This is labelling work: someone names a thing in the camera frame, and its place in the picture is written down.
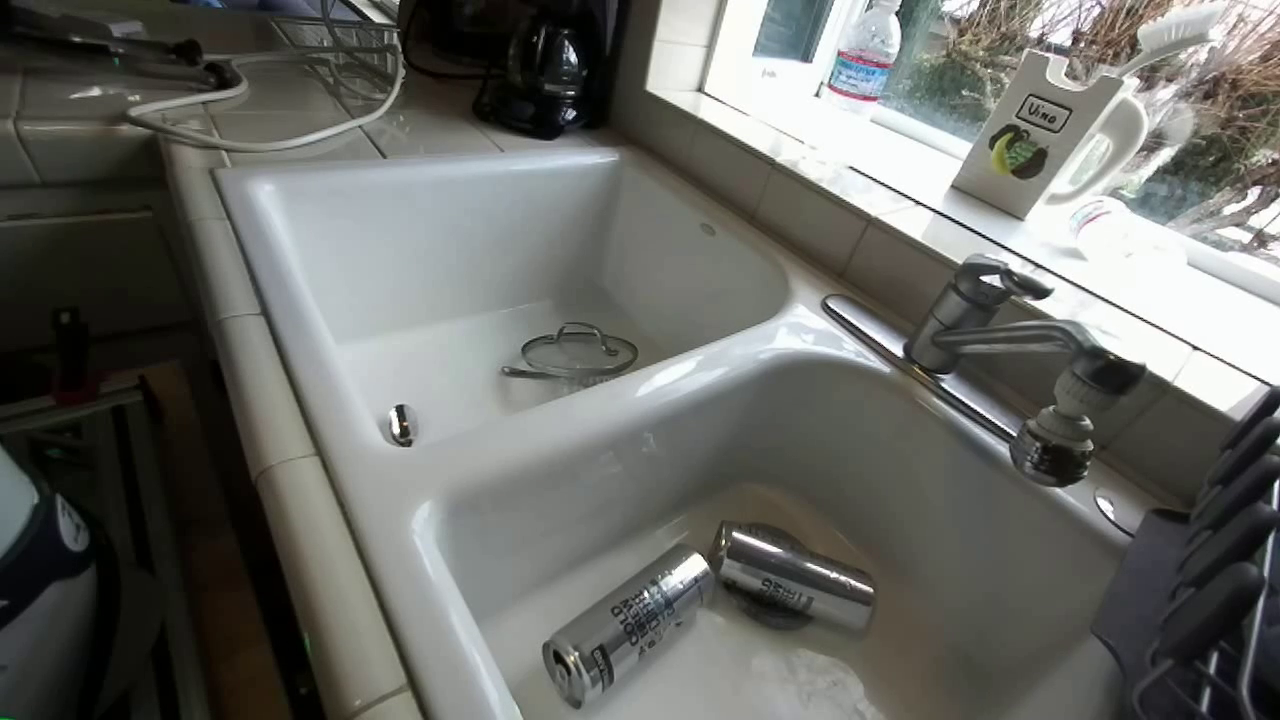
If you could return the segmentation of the clear plastic water bottle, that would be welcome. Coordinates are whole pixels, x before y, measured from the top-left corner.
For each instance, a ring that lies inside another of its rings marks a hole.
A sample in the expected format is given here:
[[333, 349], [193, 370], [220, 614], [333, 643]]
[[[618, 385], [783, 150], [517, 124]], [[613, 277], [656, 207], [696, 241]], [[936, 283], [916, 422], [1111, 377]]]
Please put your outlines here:
[[848, 23], [830, 87], [846, 99], [881, 99], [901, 56], [901, 0], [869, 0]]

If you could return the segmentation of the metal sink strainer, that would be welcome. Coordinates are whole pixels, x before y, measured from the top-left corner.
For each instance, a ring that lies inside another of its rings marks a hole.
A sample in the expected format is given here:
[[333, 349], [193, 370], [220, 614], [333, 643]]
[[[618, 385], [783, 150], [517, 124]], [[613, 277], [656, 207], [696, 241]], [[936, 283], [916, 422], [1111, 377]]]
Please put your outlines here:
[[566, 321], [557, 332], [521, 344], [521, 357], [503, 363], [517, 379], [569, 379], [595, 385], [628, 373], [641, 349], [588, 321]]

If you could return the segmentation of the white double basin sink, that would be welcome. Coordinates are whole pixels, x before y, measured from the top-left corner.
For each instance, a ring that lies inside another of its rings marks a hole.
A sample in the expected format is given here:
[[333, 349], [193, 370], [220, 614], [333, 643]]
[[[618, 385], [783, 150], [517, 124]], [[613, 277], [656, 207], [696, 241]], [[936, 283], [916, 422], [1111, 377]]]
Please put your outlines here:
[[[1120, 541], [837, 327], [837, 290], [613, 152], [231, 168], [220, 201], [434, 720], [1123, 720]], [[588, 321], [613, 379], [517, 379]], [[673, 546], [774, 523], [866, 570], [866, 633], [734, 602], [588, 707], [540, 643]]]

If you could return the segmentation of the black coffee maker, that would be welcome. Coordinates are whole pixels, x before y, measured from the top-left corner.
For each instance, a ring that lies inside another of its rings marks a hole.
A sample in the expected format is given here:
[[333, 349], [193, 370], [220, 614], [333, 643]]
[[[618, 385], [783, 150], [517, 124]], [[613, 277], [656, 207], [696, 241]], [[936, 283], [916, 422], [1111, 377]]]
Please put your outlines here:
[[472, 114], [521, 138], [557, 139], [599, 116], [605, 48], [585, 0], [533, 0]]

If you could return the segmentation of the silver can lying front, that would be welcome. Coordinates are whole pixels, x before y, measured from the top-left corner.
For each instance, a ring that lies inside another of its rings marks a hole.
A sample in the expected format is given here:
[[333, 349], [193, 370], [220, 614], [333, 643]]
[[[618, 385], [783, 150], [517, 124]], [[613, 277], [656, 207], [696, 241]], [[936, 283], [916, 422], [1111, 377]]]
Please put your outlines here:
[[647, 668], [696, 621], [708, 587], [708, 555], [692, 546], [673, 546], [663, 555], [557, 627], [540, 643], [540, 657], [566, 704], [585, 707]]

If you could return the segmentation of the chrome sink faucet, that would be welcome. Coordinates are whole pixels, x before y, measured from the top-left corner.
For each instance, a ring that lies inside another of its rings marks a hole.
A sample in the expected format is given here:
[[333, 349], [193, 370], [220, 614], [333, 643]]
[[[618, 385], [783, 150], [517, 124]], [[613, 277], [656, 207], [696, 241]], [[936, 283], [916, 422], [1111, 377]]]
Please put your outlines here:
[[[1007, 301], [1048, 295], [1046, 279], [1004, 262], [972, 255], [906, 341], [881, 335], [848, 295], [826, 295], [821, 307], [886, 363], [994, 432], [1018, 477], [1039, 489], [1069, 489], [1091, 477], [1101, 422], [1140, 389], [1150, 370], [1103, 349], [1081, 321], [999, 321]], [[1011, 416], [959, 377], [959, 363], [978, 357], [1062, 357], [1062, 370], [1048, 400], [1028, 416]]]

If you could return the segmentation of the black dish rack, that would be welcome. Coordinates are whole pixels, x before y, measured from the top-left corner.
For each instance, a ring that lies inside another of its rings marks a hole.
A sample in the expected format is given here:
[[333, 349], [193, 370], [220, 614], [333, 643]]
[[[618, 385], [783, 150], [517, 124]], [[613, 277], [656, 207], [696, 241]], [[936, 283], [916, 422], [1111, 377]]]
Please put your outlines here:
[[1091, 621], [1132, 720], [1280, 720], [1280, 389], [1187, 511], [1150, 511]]

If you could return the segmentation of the white dish brush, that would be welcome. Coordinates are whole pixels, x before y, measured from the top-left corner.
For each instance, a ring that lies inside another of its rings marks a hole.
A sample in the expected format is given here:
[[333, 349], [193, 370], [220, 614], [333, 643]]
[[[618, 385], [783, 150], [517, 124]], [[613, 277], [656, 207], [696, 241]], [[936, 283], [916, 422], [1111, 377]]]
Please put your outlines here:
[[1225, 21], [1221, 5], [1197, 5], [1197, 10], [1172, 10], [1172, 13], [1140, 23], [1135, 27], [1135, 56], [1123, 66], [1109, 66], [1109, 76], [1132, 76], [1157, 62], [1212, 43], [1221, 21]]

